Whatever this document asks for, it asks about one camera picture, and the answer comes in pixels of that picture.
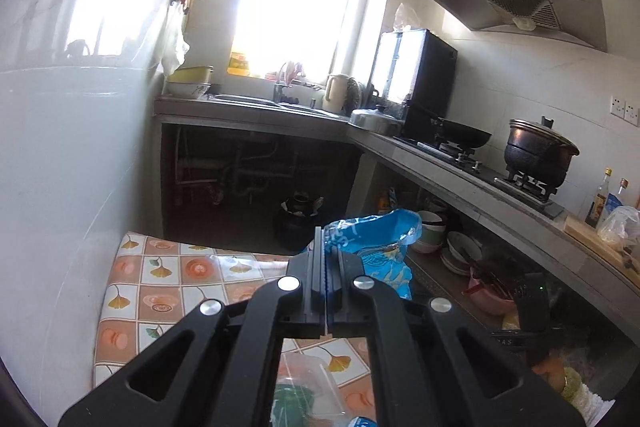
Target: blue plastic bag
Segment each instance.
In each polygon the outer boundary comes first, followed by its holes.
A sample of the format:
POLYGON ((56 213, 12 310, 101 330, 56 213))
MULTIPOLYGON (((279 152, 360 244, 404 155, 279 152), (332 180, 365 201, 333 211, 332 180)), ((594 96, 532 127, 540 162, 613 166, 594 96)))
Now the blue plastic bag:
POLYGON ((324 251, 332 247, 362 258, 370 277, 393 287, 404 299, 411 299, 409 282, 413 274, 404 263, 407 245, 420 238, 422 220, 410 210, 399 208, 384 216, 341 219, 324 227, 324 251))

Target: stainless steel sink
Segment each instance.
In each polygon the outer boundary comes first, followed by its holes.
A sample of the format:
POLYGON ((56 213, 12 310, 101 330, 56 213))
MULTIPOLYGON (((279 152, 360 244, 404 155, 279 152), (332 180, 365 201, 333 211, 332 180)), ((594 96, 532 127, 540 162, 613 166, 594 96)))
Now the stainless steel sink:
POLYGON ((271 100, 266 100, 264 98, 253 98, 252 96, 239 96, 236 94, 218 94, 216 95, 216 100, 220 100, 221 102, 234 102, 249 105, 268 105, 270 107, 279 107, 277 103, 271 102, 271 100))
POLYGON ((337 114, 333 114, 332 112, 323 111, 322 109, 314 109, 311 107, 306 107, 306 105, 298 105, 295 103, 281 103, 280 106, 284 109, 295 111, 295 112, 305 112, 308 114, 315 114, 318 116, 328 116, 329 118, 340 118, 337 114))

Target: gas stove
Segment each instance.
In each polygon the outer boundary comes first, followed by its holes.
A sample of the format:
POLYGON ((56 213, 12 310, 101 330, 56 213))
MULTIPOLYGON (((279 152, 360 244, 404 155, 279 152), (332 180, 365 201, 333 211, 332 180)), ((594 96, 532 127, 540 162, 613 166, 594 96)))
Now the gas stove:
POLYGON ((427 144, 405 138, 397 140, 499 188, 546 217, 555 219, 564 210, 562 206, 550 199, 550 196, 558 191, 556 188, 542 184, 522 172, 511 171, 505 178, 504 175, 473 158, 476 153, 473 149, 464 149, 448 142, 427 144))

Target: person's hand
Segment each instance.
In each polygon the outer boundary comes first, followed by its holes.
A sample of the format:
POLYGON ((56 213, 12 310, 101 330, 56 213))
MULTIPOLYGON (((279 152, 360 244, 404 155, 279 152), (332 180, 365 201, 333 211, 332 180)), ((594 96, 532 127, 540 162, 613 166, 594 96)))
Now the person's hand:
POLYGON ((540 375, 555 391, 562 393, 566 384, 562 360, 549 358, 533 366, 531 370, 540 375))

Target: black refrigerator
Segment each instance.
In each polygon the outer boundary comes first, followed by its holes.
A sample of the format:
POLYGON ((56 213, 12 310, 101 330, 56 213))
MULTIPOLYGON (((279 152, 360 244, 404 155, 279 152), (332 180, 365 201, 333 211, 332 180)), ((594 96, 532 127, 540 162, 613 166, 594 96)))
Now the black refrigerator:
POLYGON ((402 137, 432 143, 432 120, 447 116, 458 52, 428 30, 383 33, 370 83, 402 137))

